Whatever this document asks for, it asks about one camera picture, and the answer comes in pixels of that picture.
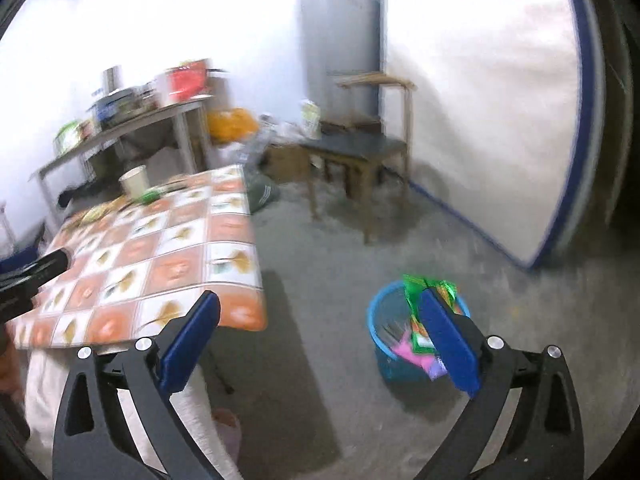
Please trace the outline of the pink purple snack bag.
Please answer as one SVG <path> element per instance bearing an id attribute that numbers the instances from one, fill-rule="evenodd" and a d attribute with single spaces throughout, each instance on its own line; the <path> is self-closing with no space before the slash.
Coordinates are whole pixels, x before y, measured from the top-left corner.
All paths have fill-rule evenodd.
<path id="1" fill-rule="evenodd" d="M 446 367 L 438 356 L 431 353 L 414 353 L 410 344 L 411 333 L 406 330 L 400 341 L 392 345 L 392 351 L 399 359 L 422 370 L 428 378 L 435 380 L 447 374 Z"/>

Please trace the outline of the blue trash bin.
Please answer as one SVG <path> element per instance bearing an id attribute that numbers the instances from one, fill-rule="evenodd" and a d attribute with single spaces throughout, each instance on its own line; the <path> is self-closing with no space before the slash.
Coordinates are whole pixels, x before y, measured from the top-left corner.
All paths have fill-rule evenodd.
<path id="1" fill-rule="evenodd" d="M 427 285 L 435 286 L 454 313 L 471 316 L 457 285 L 450 281 L 405 274 L 380 289 L 369 304 L 367 326 L 378 371 L 386 382 L 436 380 L 447 374 L 418 315 L 418 299 Z"/>

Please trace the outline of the patterned tablecloth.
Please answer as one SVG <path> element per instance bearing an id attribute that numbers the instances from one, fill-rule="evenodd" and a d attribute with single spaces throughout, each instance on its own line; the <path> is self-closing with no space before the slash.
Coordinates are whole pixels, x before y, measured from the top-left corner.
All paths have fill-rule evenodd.
<path id="1" fill-rule="evenodd" d="M 21 350 L 152 337 L 206 290 L 219 299 L 221 326 L 258 332 L 267 325 L 238 165 L 183 177 L 149 205 L 116 202 L 84 226 L 67 220 L 49 248 L 66 249 L 72 261 L 40 288 L 32 310 L 10 322 Z"/>

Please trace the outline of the white paper cup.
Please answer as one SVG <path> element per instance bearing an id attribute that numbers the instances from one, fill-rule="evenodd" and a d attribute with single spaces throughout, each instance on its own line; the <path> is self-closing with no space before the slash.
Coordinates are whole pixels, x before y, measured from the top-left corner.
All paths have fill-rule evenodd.
<path id="1" fill-rule="evenodd" d="M 124 193 L 132 200 L 138 200 L 150 188 L 146 167 L 134 167 L 119 178 Z"/>

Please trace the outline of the green packet on side table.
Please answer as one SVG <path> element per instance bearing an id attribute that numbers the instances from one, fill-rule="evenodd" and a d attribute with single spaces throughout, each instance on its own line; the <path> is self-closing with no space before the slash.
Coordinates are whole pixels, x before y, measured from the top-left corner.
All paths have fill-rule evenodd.
<path id="1" fill-rule="evenodd" d="M 81 142 L 82 134 L 78 122 L 69 122 L 58 130 L 54 138 L 53 146 L 55 154 L 58 156 L 63 155 L 69 150 L 76 148 Z"/>

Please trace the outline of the small green wrapper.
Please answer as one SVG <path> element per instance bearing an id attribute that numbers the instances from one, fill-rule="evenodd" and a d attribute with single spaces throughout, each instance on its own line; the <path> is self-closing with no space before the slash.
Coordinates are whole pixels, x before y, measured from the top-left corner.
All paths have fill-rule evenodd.
<path id="1" fill-rule="evenodd" d="M 166 188 L 164 186 L 156 186 L 155 188 L 149 188 L 138 199 L 137 202 L 141 205 L 149 205 L 157 202 L 166 194 Z"/>

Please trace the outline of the metal utensil holder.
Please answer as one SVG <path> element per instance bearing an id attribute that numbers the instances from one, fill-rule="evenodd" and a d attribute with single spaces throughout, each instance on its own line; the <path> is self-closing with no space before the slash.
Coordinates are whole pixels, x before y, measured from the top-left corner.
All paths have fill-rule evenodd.
<path id="1" fill-rule="evenodd" d="M 112 66 L 103 72 L 103 91 L 110 94 L 120 87 L 119 67 Z"/>

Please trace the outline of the orange plastic bag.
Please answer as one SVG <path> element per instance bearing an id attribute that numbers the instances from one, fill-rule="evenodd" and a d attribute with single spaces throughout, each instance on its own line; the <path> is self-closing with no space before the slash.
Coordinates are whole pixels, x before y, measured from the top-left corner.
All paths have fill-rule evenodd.
<path id="1" fill-rule="evenodd" d="M 259 129 L 257 120 L 245 108 L 212 110 L 207 113 L 209 134 L 215 142 L 240 142 Z"/>

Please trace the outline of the red plastic bag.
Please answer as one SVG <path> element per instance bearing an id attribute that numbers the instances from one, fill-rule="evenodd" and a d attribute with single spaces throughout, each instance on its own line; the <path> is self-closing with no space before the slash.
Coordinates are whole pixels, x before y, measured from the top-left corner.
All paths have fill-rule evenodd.
<path id="1" fill-rule="evenodd" d="M 207 81 L 207 61 L 196 60 L 168 68 L 156 78 L 161 106 L 189 101 L 202 93 Z"/>

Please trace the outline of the wooden chair near fridge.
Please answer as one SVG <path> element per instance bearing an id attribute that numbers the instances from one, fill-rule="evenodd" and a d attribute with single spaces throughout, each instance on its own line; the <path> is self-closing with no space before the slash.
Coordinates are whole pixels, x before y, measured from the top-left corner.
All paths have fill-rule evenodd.
<path id="1" fill-rule="evenodd" d="M 408 188 L 411 174 L 411 142 L 413 126 L 413 92 L 416 85 L 409 79 L 397 77 L 383 72 L 364 73 L 343 76 L 336 84 L 348 91 L 349 122 L 343 130 L 321 139 L 303 140 L 300 148 L 306 160 L 306 183 L 309 197 L 311 218 L 318 219 L 314 182 L 311 180 L 311 156 L 321 157 L 326 162 L 335 162 L 345 166 L 348 172 L 360 172 L 360 210 L 362 214 L 363 244 L 371 241 L 373 232 L 372 188 L 373 178 L 387 159 L 398 156 L 402 161 L 401 205 L 408 204 Z M 365 132 L 356 125 L 355 105 L 352 95 L 359 87 L 390 87 L 402 91 L 402 138 L 392 138 L 384 133 Z"/>

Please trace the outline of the white mattress with blue edge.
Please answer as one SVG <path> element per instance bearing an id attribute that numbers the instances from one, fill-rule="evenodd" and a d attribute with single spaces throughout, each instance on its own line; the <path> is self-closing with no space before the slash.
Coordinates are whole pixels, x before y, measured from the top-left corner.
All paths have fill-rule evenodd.
<path id="1" fill-rule="evenodd" d="M 416 84 L 413 184 L 524 268 L 563 249 L 602 139 L 592 0 L 387 0 L 387 47 Z"/>

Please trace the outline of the grey refrigerator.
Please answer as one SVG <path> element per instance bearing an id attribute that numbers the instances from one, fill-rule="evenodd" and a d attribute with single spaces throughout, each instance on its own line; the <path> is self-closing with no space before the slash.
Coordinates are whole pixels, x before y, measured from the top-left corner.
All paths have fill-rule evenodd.
<path id="1" fill-rule="evenodd" d="M 383 69 L 385 0 L 299 0 L 298 22 L 306 95 L 322 122 L 378 122 L 380 90 L 338 82 Z"/>

